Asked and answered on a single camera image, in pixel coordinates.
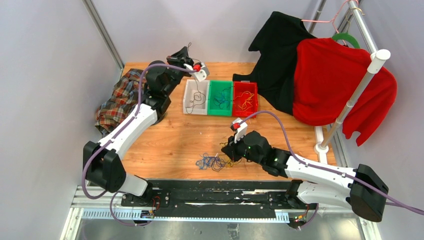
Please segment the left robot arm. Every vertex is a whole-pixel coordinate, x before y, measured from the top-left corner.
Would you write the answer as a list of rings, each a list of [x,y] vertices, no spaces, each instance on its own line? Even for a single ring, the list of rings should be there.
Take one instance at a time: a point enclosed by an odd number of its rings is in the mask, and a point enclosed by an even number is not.
[[[98,196],[88,193],[86,181],[103,188],[105,193],[134,195],[142,207],[152,203],[148,181],[127,173],[122,158],[148,127],[161,121],[171,103],[170,94],[182,78],[198,73],[201,67],[190,58],[189,47],[183,46],[167,56],[166,62],[153,61],[146,69],[131,69],[123,76],[124,80],[134,80],[138,89],[132,93],[132,102],[122,105],[121,122],[101,140],[88,141],[83,148],[81,184],[88,198]]]

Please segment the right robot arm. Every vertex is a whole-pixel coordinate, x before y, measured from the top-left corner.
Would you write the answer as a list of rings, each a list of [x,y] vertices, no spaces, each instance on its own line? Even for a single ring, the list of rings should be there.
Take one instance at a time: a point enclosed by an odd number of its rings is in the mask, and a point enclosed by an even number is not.
[[[228,138],[221,151],[230,160],[244,158],[262,166],[275,177],[291,178],[286,203],[294,209],[303,204],[325,204],[352,210],[357,216],[381,222],[388,186],[368,165],[356,168],[323,164],[269,144],[257,131],[237,140]]]

